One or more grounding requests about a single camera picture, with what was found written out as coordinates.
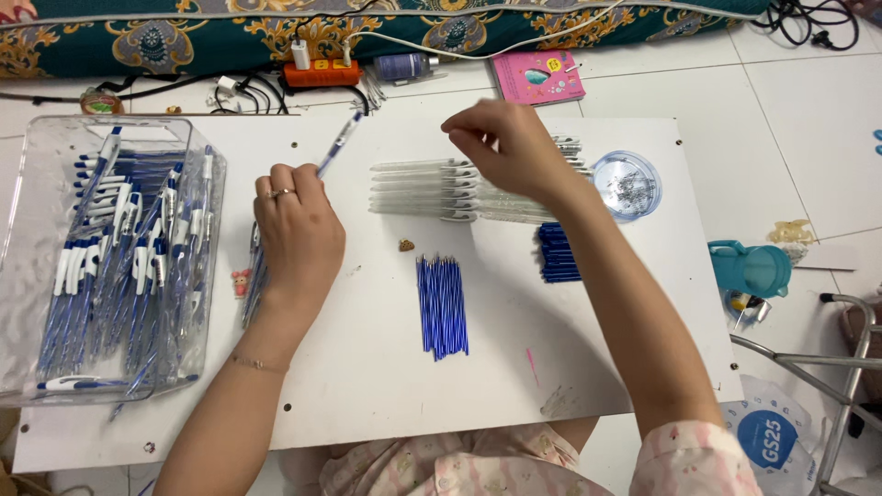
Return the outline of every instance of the teal cup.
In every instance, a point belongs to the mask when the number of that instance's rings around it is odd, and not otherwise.
[[[707,244],[717,286],[760,298],[785,297],[790,282],[790,258],[770,244],[744,246],[737,241]]]

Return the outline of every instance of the hand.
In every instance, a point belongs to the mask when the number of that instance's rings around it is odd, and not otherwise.
[[[312,163],[296,169],[283,163],[273,165],[270,176],[255,183],[254,216],[270,275],[267,291],[280,292],[285,298],[308,298],[321,307],[343,263],[346,231],[325,196],[325,183],[317,171]],[[276,198],[267,194],[282,189],[292,192]]]
[[[481,100],[441,124],[450,141],[497,187],[547,203],[584,178],[560,154],[529,105]],[[499,151],[493,149],[499,140]]]

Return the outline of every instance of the teal floral fabric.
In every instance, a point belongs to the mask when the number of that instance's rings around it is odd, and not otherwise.
[[[485,55],[578,26],[608,7],[587,0],[0,0],[0,78],[201,74],[342,57],[371,31],[452,53]],[[722,29],[767,0],[624,2],[569,34],[523,49],[600,47]],[[413,51],[373,36],[352,56]]]

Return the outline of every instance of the book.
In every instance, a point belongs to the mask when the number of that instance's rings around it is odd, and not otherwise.
[[[507,101],[540,106],[585,97],[570,50],[507,52],[494,56],[492,64],[497,90]]]

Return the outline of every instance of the white table surface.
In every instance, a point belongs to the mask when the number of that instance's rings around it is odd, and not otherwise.
[[[16,472],[158,462],[241,335],[227,274],[248,264],[254,180],[276,162],[321,159],[335,118],[194,117],[228,159],[206,370],[193,387],[127,406],[22,410]],[[593,162],[615,149],[645,156],[664,190],[653,214],[622,231],[661,283],[699,346],[721,402],[742,399],[713,269],[676,121],[544,119],[586,142]],[[271,449],[631,411],[584,288],[545,284],[535,226],[480,219],[371,214],[368,167],[459,157],[441,119],[366,119],[325,176],[347,229],[347,254],[325,307],[297,351],[282,388]],[[290,146],[297,141],[298,148]],[[399,253],[398,240],[416,244]],[[439,363],[422,352],[414,257],[453,255],[462,266],[471,355]],[[536,378],[527,360],[530,348]],[[293,408],[285,412],[282,406]],[[546,409],[544,416],[540,409]],[[152,442],[154,453],[144,450]]]

